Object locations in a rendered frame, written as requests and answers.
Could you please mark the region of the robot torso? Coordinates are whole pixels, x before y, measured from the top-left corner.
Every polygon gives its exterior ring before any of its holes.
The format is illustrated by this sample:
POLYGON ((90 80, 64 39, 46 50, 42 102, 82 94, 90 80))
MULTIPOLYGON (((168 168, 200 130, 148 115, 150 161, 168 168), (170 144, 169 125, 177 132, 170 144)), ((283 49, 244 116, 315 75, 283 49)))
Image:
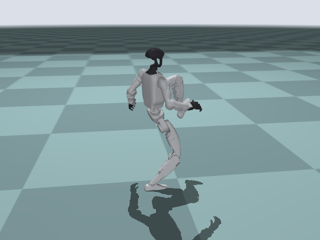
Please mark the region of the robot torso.
MULTIPOLYGON (((150 67, 149 67, 150 68, 150 67)), ((147 108, 147 113, 151 120, 157 124, 157 121, 164 117, 164 112, 161 109, 164 105, 164 98, 161 89, 157 86, 158 77, 165 76, 156 70, 156 74, 149 75, 145 70, 142 73, 142 97, 144 105, 147 108)))

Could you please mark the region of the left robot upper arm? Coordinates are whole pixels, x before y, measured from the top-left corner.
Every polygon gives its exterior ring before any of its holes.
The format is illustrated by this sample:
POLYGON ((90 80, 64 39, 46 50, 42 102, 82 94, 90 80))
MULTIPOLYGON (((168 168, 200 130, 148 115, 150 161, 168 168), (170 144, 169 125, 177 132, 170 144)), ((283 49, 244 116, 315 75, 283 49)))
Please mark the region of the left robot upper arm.
POLYGON ((132 82, 131 86, 127 89, 127 93, 130 96, 135 96, 137 94, 137 88, 142 84, 142 74, 146 69, 141 69, 138 72, 138 75, 136 76, 136 78, 134 79, 134 81, 132 82))

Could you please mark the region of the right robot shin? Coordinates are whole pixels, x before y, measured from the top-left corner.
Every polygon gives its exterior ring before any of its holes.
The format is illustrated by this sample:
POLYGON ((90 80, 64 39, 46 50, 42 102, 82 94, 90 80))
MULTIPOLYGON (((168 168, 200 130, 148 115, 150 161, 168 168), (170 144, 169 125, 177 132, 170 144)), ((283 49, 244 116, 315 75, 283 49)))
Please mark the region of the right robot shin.
POLYGON ((152 187, 155 186, 163 178, 168 176, 181 163, 179 160, 180 159, 179 159, 179 157, 177 155, 173 155, 173 156, 171 156, 171 158, 169 160, 166 160, 162 164, 162 166, 159 168, 158 173, 156 174, 156 176, 151 180, 150 186, 152 186, 152 187))

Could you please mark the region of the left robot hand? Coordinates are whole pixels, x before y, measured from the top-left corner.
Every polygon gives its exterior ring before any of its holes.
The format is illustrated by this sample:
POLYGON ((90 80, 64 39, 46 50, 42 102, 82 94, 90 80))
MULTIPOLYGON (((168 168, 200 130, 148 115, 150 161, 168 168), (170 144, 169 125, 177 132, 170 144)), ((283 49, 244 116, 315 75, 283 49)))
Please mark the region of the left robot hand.
MULTIPOLYGON (((136 100, 136 99, 135 99, 135 100, 136 100)), ((135 104, 136 104, 136 103, 135 103, 135 104)), ((133 105, 132 105, 132 104, 129 104, 129 105, 128 105, 128 107, 129 107, 129 109, 130 109, 130 110, 132 110, 132 111, 133 111, 133 109, 134 109, 135 105, 134 105, 134 107, 133 107, 133 105), (133 108, 133 109, 131 109, 131 108, 133 108)))

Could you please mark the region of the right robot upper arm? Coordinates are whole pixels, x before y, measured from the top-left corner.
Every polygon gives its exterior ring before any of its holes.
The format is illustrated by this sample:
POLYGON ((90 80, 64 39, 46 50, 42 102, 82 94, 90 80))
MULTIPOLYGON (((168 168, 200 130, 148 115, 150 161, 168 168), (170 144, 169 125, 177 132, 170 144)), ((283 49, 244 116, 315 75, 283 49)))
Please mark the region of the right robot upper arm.
POLYGON ((166 79, 165 77, 162 76, 158 76, 157 79, 157 86, 158 88, 161 89, 162 92, 162 96, 164 98, 164 102, 165 102, 165 108, 168 110, 172 110, 175 107, 171 105, 171 90, 170 90, 170 82, 168 79, 166 79))

